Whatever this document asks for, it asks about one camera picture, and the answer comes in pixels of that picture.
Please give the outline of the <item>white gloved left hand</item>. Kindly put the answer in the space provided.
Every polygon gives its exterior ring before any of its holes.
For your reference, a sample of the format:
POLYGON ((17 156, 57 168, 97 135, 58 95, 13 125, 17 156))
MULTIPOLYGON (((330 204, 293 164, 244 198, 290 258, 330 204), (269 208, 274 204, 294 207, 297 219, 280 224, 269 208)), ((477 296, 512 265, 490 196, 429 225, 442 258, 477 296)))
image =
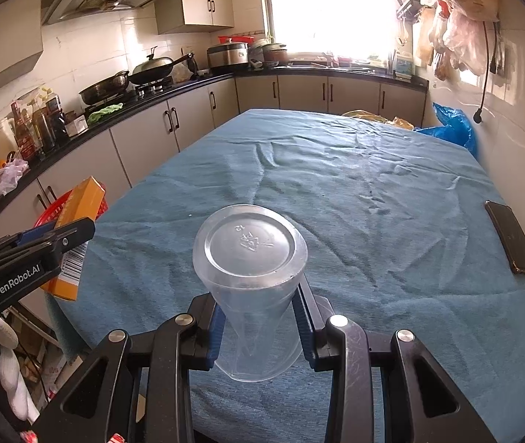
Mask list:
POLYGON ((39 411, 32 401, 14 353, 18 344, 17 334, 0 317, 0 395, 6 397, 15 418, 34 423, 39 411))

